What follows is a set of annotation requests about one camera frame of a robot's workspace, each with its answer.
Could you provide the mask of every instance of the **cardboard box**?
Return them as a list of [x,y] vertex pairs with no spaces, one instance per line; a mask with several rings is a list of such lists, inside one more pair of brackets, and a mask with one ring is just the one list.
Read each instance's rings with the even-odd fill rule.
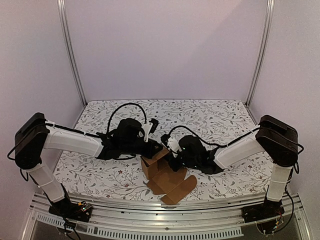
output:
[[161,167],[164,167],[164,162],[166,162],[166,160],[163,159],[163,157],[168,153],[169,151],[166,148],[163,148],[160,152],[154,155],[152,159],[141,157],[142,170],[148,180],[152,179]]
[[141,157],[142,170],[149,182],[147,186],[155,195],[164,195],[161,200],[167,205],[175,205],[188,195],[197,185],[197,178],[193,175],[187,179],[187,169],[180,168],[173,171],[164,156],[169,152],[163,149],[152,159]]

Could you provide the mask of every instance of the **aluminum frame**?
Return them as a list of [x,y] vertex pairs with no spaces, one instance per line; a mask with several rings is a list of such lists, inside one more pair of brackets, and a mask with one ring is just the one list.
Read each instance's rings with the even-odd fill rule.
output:
[[[89,223],[76,222],[80,233],[97,237],[106,234],[136,234],[148,236],[168,236],[167,239],[179,239],[181,235],[199,235],[225,232],[256,224],[245,223],[241,216],[241,208],[264,201],[265,194],[232,197],[226,199],[183,201],[170,206],[161,202],[132,201],[122,199],[93,198],[90,196],[70,194],[71,201],[87,201],[92,203],[93,211]],[[293,194],[294,214],[302,239],[312,240],[310,228],[298,194]],[[288,196],[282,198],[285,209],[284,216],[290,215],[292,203]],[[57,222],[61,217],[48,213],[50,204],[47,198],[36,193],[30,205],[27,226],[22,239],[29,240],[39,215],[45,215],[46,223],[61,227]]]
[[74,83],[75,83],[79,98],[81,100],[81,103],[85,107],[88,104],[88,102],[87,102],[84,88],[82,86],[82,82],[80,79],[80,75],[79,75],[79,71],[78,71],[78,67],[77,67],[77,63],[76,63],[76,58],[75,58],[75,54],[74,54],[74,49],[72,47],[70,31],[69,31],[69,26],[68,26],[68,19],[67,19],[67,11],[66,11],[66,6],[65,6],[65,0],[57,0],[57,4],[58,4],[58,11],[59,11],[59,16],[60,16],[60,22],[61,22],[61,27],[62,27],[64,43],[65,43],[67,55],[69,58]]
[[252,100],[255,95],[255,91],[257,88],[257,83],[259,80],[260,72],[263,66],[264,58],[265,58],[265,53],[267,49],[267,43],[268,43],[268,38],[269,38],[269,33],[271,29],[271,24],[272,24],[272,17],[274,13],[274,7],[275,7],[275,0],[268,0],[267,6],[266,6],[266,13],[265,13],[265,20],[264,20],[264,27],[263,27],[263,32],[262,32],[262,39],[261,39],[261,44],[260,44],[260,49],[259,49],[259,54],[258,54],[258,59],[256,61],[256,65],[254,68],[253,72],[253,77],[252,81],[250,84],[249,92],[245,101],[245,106],[248,108],[250,107]]

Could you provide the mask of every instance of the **wire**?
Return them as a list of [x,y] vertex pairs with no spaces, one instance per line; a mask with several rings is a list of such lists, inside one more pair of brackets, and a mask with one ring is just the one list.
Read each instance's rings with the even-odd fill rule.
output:
[[122,104],[121,106],[117,107],[117,109],[114,110],[113,113],[111,114],[111,116],[110,116],[110,118],[109,118],[109,121],[108,121],[108,126],[107,126],[107,128],[106,128],[106,133],[107,133],[107,134],[109,133],[110,124],[111,124],[111,120],[112,120],[113,116],[116,114],[116,112],[117,112],[119,109],[121,109],[121,108],[123,108],[123,107],[125,107],[125,106],[128,106],[128,105],[134,105],[134,106],[137,106],[138,108],[140,108],[141,111],[142,111],[142,113],[143,113],[143,116],[144,116],[144,124],[147,123],[147,115],[146,115],[145,110],[142,108],[142,106],[140,106],[140,105],[137,104],[137,103],[128,102],[128,103]]
[[293,166],[293,168],[294,168],[294,171],[296,172],[296,174],[300,173],[299,163],[298,162],[296,162],[296,164]]
[[278,232],[280,232],[280,231],[282,231],[286,226],[288,226],[288,224],[290,223],[290,221],[291,221],[291,219],[292,219],[292,217],[293,217],[293,215],[294,215],[294,212],[295,212],[295,203],[294,203],[294,200],[293,200],[293,198],[291,197],[291,195],[289,194],[289,192],[288,192],[288,189],[287,189],[287,186],[285,186],[285,188],[284,188],[284,191],[285,191],[285,194],[287,194],[287,196],[290,198],[290,200],[291,200],[291,203],[292,203],[292,212],[291,212],[291,215],[290,215],[290,218],[289,218],[289,220],[285,223],[285,225],[281,228],[281,229],[279,229],[279,230],[277,230],[278,229],[278,226],[280,225],[278,225],[278,222],[280,222],[280,220],[284,220],[284,216],[281,214],[281,212],[277,212],[279,215],[280,215],[280,218],[279,218],[279,220],[277,220],[277,224],[276,224],[276,226],[274,227],[274,228],[276,228],[276,230],[274,230],[274,231],[271,231],[272,229],[270,228],[270,229],[263,229],[263,228],[261,228],[260,229],[260,225],[259,225],[259,227],[258,227],[258,224],[256,223],[255,225],[256,225],[256,228],[259,230],[259,232],[261,233],[261,234],[263,234],[263,235],[265,235],[265,236],[267,236],[267,235],[269,235],[269,234],[275,234],[275,233],[278,233]]
[[190,133],[192,133],[193,135],[195,135],[201,142],[203,142],[204,144],[207,144],[209,146],[217,146],[219,148],[225,148],[227,145],[220,145],[218,143],[210,143],[210,142],[207,142],[205,140],[203,140],[199,135],[197,135],[194,131],[192,131],[190,128],[188,128],[187,126],[183,126],[183,125],[178,125],[178,126],[175,126],[173,127],[170,132],[169,132],[169,137],[171,136],[172,132],[175,130],[175,129],[178,129],[178,128],[182,128],[182,129],[186,129],[188,130]]
[[14,152],[14,150],[16,150],[16,148],[30,135],[30,133],[31,133],[35,128],[40,127],[40,126],[46,126],[46,125],[48,125],[48,126],[50,126],[50,125],[53,126],[53,124],[51,124],[51,123],[41,123],[41,124],[38,124],[38,125],[33,126],[33,127],[23,136],[23,138],[9,151],[9,153],[6,155],[6,157],[7,157],[8,159],[10,159],[10,160],[15,161],[16,159],[10,157],[10,155]]
[[26,134],[23,136],[23,138],[9,151],[9,153],[6,155],[6,157],[12,161],[15,161],[16,159],[10,157],[10,155],[14,152],[14,150],[17,149],[17,147],[32,133],[32,131],[37,128],[37,127],[40,127],[40,126],[49,126],[49,127],[55,127],[57,129],[63,129],[63,130],[67,130],[67,131],[70,131],[70,132],[74,132],[74,133],[78,133],[78,134],[83,134],[83,135],[87,135],[89,137],[93,137],[93,138],[100,138],[100,136],[98,135],[95,135],[95,134],[91,134],[91,133],[86,133],[84,131],[80,131],[80,130],[77,130],[77,129],[73,129],[73,128],[69,128],[69,127],[66,127],[66,126],[61,126],[61,125],[53,125],[52,123],[41,123],[41,124],[38,124],[38,125],[35,125],[33,126],[29,131],[26,132]]
[[[46,198],[48,199],[49,203],[51,204],[51,206],[53,207],[53,209],[60,214],[60,212],[56,209],[56,207],[52,204],[51,200],[49,199],[48,195],[46,193],[44,193],[44,195],[46,196]],[[61,216],[62,219],[64,220],[64,234],[71,240],[81,240],[81,237],[79,236],[78,232],[76,231],[76,228],[67,220],[67,218],[65,216]],[[76,237],[78,239],[74,239],[71,236],[69,236],[69,234],[67,233],[67,226],[70,226],[70,228],[74,231]]]
[[26,176],[25,176],[25,175],[23,174],[23,172],[22,172],[22,168],[20,168],[20,174],[21,174],[22,178],[23,178],[26,182],[29,181],[29,173],[26,173]]
[[231,142],[229,142],[229,143],[226,144],[225,146],[226,146],[226,147],[227,147],[227,146],[230,146],[231,144],[234,144],[234,143],[238,142],[240,139],[242,139],[242,138],[248,136],[249,134],[251,134],[251,133],[253,133],[253,132],[255,132],[255,131],[258,131],[258,130],[260,130],[260,129],[261,129],[261,127],[257,127],[257,128],[255,128],[255,129],[252,129],[251,131],[248,131],[246,134],[244,134],[244,135],[242,135],[242,136],[239,136],[238,138],[232,140]]
[[285,193],[287,194],[287,196],[288,196],[288,197],[290,198],[290,200],[291,200],[291,203],[292,203],[292,212],[291,212],[290,218],[289,218],[289,220],[286,222],[286,224],[285,224],[281,229],[274,231],[274,233],[278,233],[278,232],[282,231],[286,226],[288,226],[288,224],[290,223],[292,217],[294,216],[294,212],[295,212],[295,203],[294,203],[294,200],[293,200],[292,196],[290,196],[290,194],[289,194],[289,192],[288,192],[287,186],[285,186],[284,191],[285,191]]
[[279,137],[281,137],[281,138],[283,138],[283,139],[287,140],[288,142],[290,142],[290,143],[292,143],[292,144],[294,144],[294,145],[296,145],[296,146],[300,147],[300,148],[301,148],[301,150],[300,150],[300,151],[298,151],[298,153],[297,153],[298,155],[299,155],[300,153],[302,153],[302,152],[305,150],[304,146],[302,146],[301,144],[299,144],[299,143],[297,143],[297,142],[294,142],[294,141],[292,141],[292,140],[290,140],[290,139],[286,138],[285,136],[281,135],[280,133],[278,133],[276,130],[274,130],[274,129],[272,129],[272,128],[268,128],[268,127],[260,127],[260,129],[267,129],[267,130],[269,130],[269,131],[273,132],[274,134],[277,134]]
[[67,224],[71,227],[71,229],[74,231],[76,237],[78,238],[78,240],[81,240],[81,237],[79,236],[78,232],[76,231],[75,227],[65,218],[63,217],[64,220],[64,234],[71,240],[76,240],[75,238],[72,238],[71,236],[69,236],[69,234],[67,233]]

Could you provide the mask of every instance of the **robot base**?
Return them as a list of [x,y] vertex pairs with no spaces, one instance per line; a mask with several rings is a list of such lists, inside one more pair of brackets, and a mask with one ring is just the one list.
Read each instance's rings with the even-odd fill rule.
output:
[[242,217],[245,223],[260,221],[284,214],[285,209],[282,201],[269,201],[264,200],[263,203],[242,208]]
[[[73,209],[77,208],[77,207],[78,207],[78,204],[72,203],[72,208]],[[80,212],[75,213],[75,214],[70,215],[70,216],[67,216],[66,218],[88,223],[89,220],[90,220],[90,217],[91,217],[92,210],[93,210],[92,208],[86,210],[85,212],[80,210]],[[65,216],[61,216],[61,214],[59,214],[53,206],[50,206],[49,213],[53,214],[53,215],[60,216],[60,217],[65,217]]]

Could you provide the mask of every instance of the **metal rail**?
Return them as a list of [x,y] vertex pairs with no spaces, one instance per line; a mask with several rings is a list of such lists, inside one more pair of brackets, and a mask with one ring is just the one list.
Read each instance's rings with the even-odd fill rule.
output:
[[[90,222],[77,222],[76,229],[80,233],[108,239],[121,239],[127,234],[137,239],[141,236],[141,239],[145,240],[178,240],[180,236],[185,236],[184,239],[193,239],[195,236],[194,239],[200,240],[211,238],[211,235],[216,236],[211,239],[228,239],[236,237],[236,232],[237,236],[241,236],[242,226],[255,224],[244,222],[241,208],[262,203],[264,197],[264,194],[256,194],[226,199],[182,201],[173,207],[161,202],[92,198],[70,194],[70,199],[75,203],[85,200],[93,205]],[[299,196],[294,194],[292,197],[295,211],[302,210]],[[284,196],[282,203],[284,215],[291,214],[290,199]],[[29,218],[28,224],[32,227],[35,221],[40,221],[63,228],[61,223],[64,221],[61,217],[49,214],[49,207],[47,198],[36,193],[30,205],[32,217]]]
[[266,14],[265,14],[265,20],[264,20],[264,27],[263,27],[263,34],[262,34],[262,40],[260,44],[259,49],[259,55],[258,59],[256,61],[256,65],[253,72],[252,82],[249,88],[249,93],[247,95],[245,106],[248,108],[251,105],[251,102],[253,100],[253,97],[255,95],[257,83],[259,80],[260,72],[262,69],[266,49],[267,49],[267,43],[268,43],[268,37],[271,29],[271,23],[272,23],[272,16],[274,12],[274,6],[275,6],[275,0],[268,0],[267,1],[267,7],[266,7]]
[[80,97],[82,105],[86,106],[88,102],[87,102],[85,92],[84,92],[84,89],[83,89],[83,86],[81,83],[81,79],[80,79],[80,75],[79,75],[79,71],[78,71],[78,67],[77,67],[77,63],[76,63],[76,59],[75,59],[75,54],[74,54],[74,50],[73,50],[72,43],[71,43],[65,0],[57,0],[57,4],[58,4],[58,11],[59,11],[59,16],[60,16],[60,22],[61,22],[61,27],[62,27],[64,43],[65,43],[67,55],[69,58],[76,90],[78,92],[78,95]]

